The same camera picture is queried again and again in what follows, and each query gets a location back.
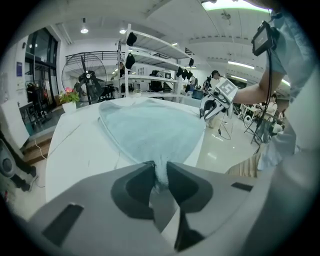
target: electric fan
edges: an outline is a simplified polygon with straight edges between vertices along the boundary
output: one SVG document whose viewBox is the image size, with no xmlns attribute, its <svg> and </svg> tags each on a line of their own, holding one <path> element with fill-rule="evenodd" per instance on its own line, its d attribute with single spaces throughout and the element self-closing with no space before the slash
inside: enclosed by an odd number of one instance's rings
<svg viewBox="0 0 320 256">
<path fill-rule="evenodd" d="M 102 61 L 91 53 L 78 53 L 67 60 L 62 70 L 62 85 L 79 93 L 80 102 L 96 103 L 104 91 L 107 72 Z"/>
</svg>

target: pink flower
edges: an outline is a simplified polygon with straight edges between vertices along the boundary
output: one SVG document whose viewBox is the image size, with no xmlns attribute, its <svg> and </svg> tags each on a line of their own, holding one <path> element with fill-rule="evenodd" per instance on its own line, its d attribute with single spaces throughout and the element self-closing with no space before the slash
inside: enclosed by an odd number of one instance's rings
<svg viewBox="0 0 320 256">
<path fill-rule="evenodd" d="M 66 91 L 67 93 L 72 93 L 72 89 L 71 89 L 70 87 L 66 87 L 66 88 L 65 88 L 65 91 Z"/>
</svg>

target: poster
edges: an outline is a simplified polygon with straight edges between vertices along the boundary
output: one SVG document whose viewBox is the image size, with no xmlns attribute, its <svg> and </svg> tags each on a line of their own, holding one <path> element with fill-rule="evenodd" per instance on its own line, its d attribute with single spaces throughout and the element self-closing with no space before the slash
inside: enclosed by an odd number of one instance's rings
<svg viewBox="0 0 320 256">
<path fill-rule="evenodd" d="M 22 77 L 22 62 L 16 62 L 16 76 Z"/>
</svg>

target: white pot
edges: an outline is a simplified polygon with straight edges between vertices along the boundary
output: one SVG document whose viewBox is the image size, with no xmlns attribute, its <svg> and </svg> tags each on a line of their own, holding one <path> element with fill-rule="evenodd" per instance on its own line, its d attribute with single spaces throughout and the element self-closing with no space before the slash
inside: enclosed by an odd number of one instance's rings
<svg viewBox="0 0 320 256">
<path fill-rule="evenodd" d="M 73 114 L 77 111 L 77 105 L 75 102 L 68 102 L 62 104 L 63 110 L 66 114 Z"/>
</svg>

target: potted plant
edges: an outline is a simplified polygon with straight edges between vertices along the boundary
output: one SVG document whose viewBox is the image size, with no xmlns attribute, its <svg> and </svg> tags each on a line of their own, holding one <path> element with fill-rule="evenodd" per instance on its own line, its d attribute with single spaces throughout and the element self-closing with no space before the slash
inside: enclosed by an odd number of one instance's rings
<svg viewBox="0 0 320 256">
<path fill-rule="evenodd" d="M 72 114 L 76 112 L 77 106 L 76 102 L 80 100 L 79 93 L 75 91 L 75 89 L 71 89 L 70 87 L 65 88 L 65 93 L 60 92 L 60 102 L 63 103 L 62 107 L 65 113 Z"/>
</svg>

